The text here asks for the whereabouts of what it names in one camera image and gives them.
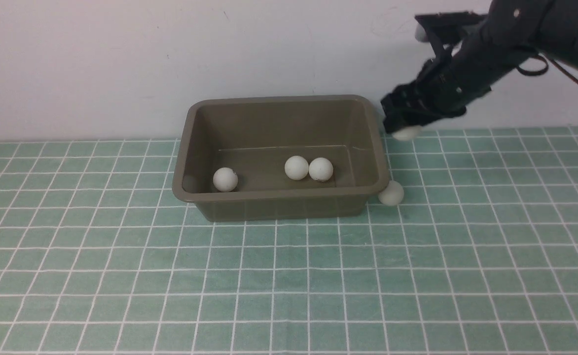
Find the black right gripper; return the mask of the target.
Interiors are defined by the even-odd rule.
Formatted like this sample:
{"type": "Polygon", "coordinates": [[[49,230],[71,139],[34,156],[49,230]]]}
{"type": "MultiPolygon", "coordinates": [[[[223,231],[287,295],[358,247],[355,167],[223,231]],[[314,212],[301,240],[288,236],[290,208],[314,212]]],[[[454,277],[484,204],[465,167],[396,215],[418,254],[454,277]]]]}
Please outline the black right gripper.
{"type": "Polygon", "coordinates": [[[386,133],[460,117],[473,101],[490,92],[494,85],[494,53],[486,48],[453,50],[440,47],[416,79],[398,85],[381,99],[386,133]]]}

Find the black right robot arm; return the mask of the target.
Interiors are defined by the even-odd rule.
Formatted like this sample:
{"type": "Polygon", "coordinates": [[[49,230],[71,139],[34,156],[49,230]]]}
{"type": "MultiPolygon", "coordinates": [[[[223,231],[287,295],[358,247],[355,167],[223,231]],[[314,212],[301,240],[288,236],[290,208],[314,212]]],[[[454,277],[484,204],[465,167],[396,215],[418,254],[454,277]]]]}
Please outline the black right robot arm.
{"type": "Polygon", "coordinates": [[[528,59],[578,70],[578,0],[494,0],[486,14],[417,14],[417,39],[435,57],[381,99],[386,133],[465,115],[472,101],[528,59]]]}

